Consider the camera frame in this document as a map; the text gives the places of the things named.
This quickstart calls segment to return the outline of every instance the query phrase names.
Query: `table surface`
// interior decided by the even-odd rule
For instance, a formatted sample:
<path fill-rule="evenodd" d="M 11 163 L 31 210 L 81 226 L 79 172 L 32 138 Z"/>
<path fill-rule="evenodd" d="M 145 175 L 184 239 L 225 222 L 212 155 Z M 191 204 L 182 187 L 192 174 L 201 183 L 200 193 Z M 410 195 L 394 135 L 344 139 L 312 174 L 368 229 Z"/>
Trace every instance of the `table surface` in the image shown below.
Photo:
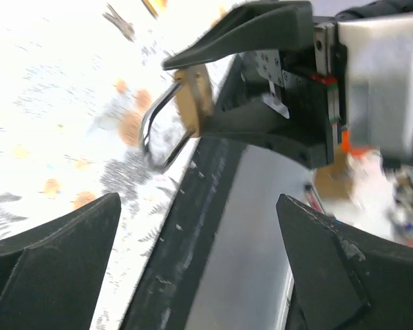
<path fill-rule="evenodd" d="M 134 42 L 102 17 L 105 1 L 0 2 L 0 239 L 118 192 L 120 224 L 91 326 L 106 330 L 123 318 L 197 143 L 159 175 L 120 128 L 142 115 L 144 94 L 152 101 L 171 84 L 162 60 L 218 12 L 215 2 L 174 1 L 155 20 L 140 1 L 110 3 L 133 23 Z M 204 15 L 186 15 L 195 9 Z M 215 93 L 230 60 L 208 66 Z M 164 155 L 182 133 L 169 104 L 153 151 Z"/>

